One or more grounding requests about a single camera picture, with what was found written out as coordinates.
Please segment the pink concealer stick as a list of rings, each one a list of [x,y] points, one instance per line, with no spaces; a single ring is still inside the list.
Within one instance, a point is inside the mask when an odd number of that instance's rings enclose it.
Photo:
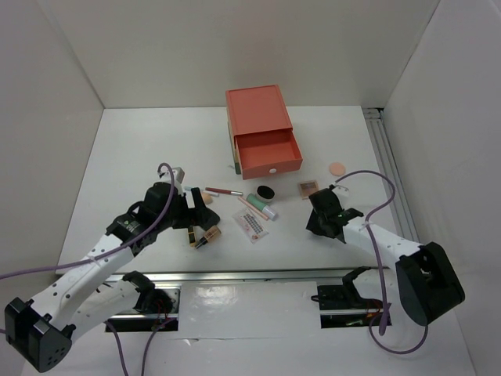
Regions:
[[[265,221],[269,220],[269,217],[265,214],[263,214],[261,211],[259,211],[255,206],[250,204],[248,201],[244,200],[241,196],[236,197],[237,200],[244,204],[247,208],[249,208],[251,211],[253,211],[255,214],[259,215],[261,218],[263,218]]]

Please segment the green cream tube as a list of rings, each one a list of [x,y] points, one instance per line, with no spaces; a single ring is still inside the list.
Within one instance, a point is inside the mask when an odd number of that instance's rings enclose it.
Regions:
[[[271,220],[275,220],[278,213],[268,204],[263,201],[260,201],[254,194],[249,193],[246,197],[246,200],[249,204],[254,206],[257,210],[259,210],[262,214],[267,216]]]

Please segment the red lip gloss tube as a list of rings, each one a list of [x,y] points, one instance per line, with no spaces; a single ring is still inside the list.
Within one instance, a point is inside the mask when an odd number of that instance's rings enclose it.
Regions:
[[[243,196],[243,192],[237,191],[237,190],[226,190],[226,189],[220,189],[220,188],[212,188],[212,187],[206,187],[205,190],[207,192],[212,192],[212,193],[220,193],[220,194],[225,194],[225,195],[231,195],[231,196]]]

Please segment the round pink powder puff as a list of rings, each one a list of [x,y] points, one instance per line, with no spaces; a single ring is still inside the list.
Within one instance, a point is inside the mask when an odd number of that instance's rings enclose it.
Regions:
[[[346,167],[340,162],[333,162],[329,165],[329,172],[333,176],[341,177],[346,174]]]

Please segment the salmon top drawer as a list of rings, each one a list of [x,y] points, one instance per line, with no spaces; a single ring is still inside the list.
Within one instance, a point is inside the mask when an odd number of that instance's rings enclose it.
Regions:
[[[303,161],[291,129],[236,136],[235,147],[243,180],[294,172]]]

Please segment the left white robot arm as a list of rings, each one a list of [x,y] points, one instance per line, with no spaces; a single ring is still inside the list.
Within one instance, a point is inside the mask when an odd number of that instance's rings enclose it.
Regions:
[[[26,301],[14,298],[5,307],[6,341],[44,373],[58,365],[83,334],[118,313],[168,314],[171,298],[146,275],[132,271],[115,283],[106,281],[163,231],[218,225],[219,216],[205,205],[200,190],[194,188],[191,194],[193,207],[174,184],[154,183],[55,283]]]

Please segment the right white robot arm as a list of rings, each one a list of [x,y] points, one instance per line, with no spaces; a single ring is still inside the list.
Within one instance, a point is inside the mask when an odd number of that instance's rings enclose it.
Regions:
[[[342,207],[333,186],[308,199],[307,230],[368,253],[377,247],[382,264],[396,274],[401,306],[414,323],[424,327],[464,302],[464,289],[441,245],[406,240],[367,223],[360,211]]]

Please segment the sticker packet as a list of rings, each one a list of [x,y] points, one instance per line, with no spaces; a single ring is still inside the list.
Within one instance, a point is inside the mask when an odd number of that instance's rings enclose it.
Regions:
[[[241,209],[232,215],[232,218],[252,244],[269,234],[268,230],[250,209]]]

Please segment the aluminium front rail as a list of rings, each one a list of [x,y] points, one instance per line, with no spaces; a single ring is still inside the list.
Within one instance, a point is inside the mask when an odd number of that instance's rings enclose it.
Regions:
[[[144,276],[153,282],[181,283],[219,282],[219,281],[265,281],[265,280],[302,280],[335,279],[355,270],[355,267],[321,269],[269,269],[221,272],[186,272],[186,273],[146,273]]]

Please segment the black gold lipstick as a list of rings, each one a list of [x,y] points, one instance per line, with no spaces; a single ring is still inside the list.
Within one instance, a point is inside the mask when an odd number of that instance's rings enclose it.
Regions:
[[[196,246],[197,239],[196,239],[196,231],[193,226],[189,226],[187,228],[187,235],[188,235],[189,246],[194,248]]]

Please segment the black lid cream jar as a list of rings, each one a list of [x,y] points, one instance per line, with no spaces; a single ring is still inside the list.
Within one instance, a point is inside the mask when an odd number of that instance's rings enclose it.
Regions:
[[[260,185],[257,187],[255,195],[261,202],[271,203],[275,198],[276,193],[271,187]]]

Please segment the foundation bottle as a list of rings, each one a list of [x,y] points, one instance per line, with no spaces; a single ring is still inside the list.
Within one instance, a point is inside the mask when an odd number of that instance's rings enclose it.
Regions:
[[[221,230],[217,225],[212,226],[208,229],[204,235],[197,241],[195,248],[199,249],[204,245],[211,243],[213,240],[217,239],[222,234]]]

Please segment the eyeshadow palette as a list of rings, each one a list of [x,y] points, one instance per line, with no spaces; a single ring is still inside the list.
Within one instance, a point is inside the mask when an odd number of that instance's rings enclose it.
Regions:
[[[316,180],[309,180],[298,183],[300,196],[303,200],[308,199],[312,194],[319,191],[319,184]]]

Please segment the beige makeup sponge egg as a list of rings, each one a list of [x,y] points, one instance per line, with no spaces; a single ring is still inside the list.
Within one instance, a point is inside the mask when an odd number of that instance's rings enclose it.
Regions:
[[[209,194],[209,193],[206,193],[206,192],[202,192],[201,193],[201,197],[203,199],[203,202],[206,204],[206,205],[209,205],[213,202],[213,198],[212,196]]]

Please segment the three-drawer organizer box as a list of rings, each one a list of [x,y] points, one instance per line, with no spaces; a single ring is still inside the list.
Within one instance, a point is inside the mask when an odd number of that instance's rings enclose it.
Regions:
[[[236,136],[281,129],[294,132],[293,125],[278,85],[230,89],[225,92],[225,98],[233,158],[241,174]]]

